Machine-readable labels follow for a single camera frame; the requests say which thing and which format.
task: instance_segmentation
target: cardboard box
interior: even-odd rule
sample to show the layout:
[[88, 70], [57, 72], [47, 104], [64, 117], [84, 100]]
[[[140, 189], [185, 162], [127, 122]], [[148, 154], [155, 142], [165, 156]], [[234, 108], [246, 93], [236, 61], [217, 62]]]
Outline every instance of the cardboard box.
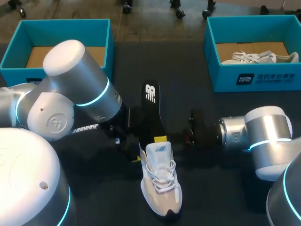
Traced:
[[301, 90], [301, 63], [222, 65], [234, 52], [301, 57], [294, 15], [209, 17], [204, 52], [214, 92]]
[[111, 80], [114, 41], [109, 19], [23, 20], [0, 64], [7, 86], [42, 81], [46, 54], [70, 39], [81, 41]]

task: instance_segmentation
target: shoelace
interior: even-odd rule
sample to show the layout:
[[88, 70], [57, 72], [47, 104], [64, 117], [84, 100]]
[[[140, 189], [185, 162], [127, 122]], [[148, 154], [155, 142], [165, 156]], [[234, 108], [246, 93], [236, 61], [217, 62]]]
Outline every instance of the shoelace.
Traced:
[[250, 63], [251, 61], [259, 63], [259, 55], [258, 54], [246, 54], [241, 51], [241, 53], [233, 53], [232, 60], [240, 60], [242, 64]]
[[175, 161], [171, 160], [170, 162], [170, 167], [159, 166], [155, 172], [152, 172], [148, 165], [146, 165], [146, 169], [150, 173], [152, 183], [158, 193], [168, 192], [176, 186], [174, 182]]

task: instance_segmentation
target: black insole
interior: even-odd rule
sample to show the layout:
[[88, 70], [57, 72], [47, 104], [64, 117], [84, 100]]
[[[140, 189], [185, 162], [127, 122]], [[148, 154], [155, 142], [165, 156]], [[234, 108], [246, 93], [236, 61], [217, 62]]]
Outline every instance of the black insole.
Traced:
[[143, 150], [155, 142], [155, 137], [166, 136], [160, 116], [160, 86], [155, 80], [146, 80], [141, 86], [141, 111], [145, 124], [138, 135]]

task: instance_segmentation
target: white sneaker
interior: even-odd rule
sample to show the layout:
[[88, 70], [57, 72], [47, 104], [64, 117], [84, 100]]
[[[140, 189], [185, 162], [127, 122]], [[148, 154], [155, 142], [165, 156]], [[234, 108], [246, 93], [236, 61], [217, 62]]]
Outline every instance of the white sneaker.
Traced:
[[222, 62], [222, 65], [240, 65], [240, 64], [269, 64], [269, 63], [298, 63], [299, 55], [294, 52], [289, 56], [278, 56], [271, 51], [260, 54], [234, 53], [232, 60]]
[[140, 148], [143, 170], [141, 190], [150, 208], [159, 216], [173, 218], [182, 206], [182, 190], [175, 171], [170, 142]]

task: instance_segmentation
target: yellow tag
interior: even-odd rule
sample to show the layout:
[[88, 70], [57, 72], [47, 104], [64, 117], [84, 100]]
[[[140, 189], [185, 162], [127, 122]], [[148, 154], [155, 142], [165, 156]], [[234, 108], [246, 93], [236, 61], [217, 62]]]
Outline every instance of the yellow tag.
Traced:
[[131, 162], [138, 162], [138, 161], [141, 161], [141, 158], [137, 155], [137, 159], [136, 160], [133, 160]]
[[166, 141], [167, 141], [167, 137], [166, 136], [155, 137], [155, 143], [166, 142]]

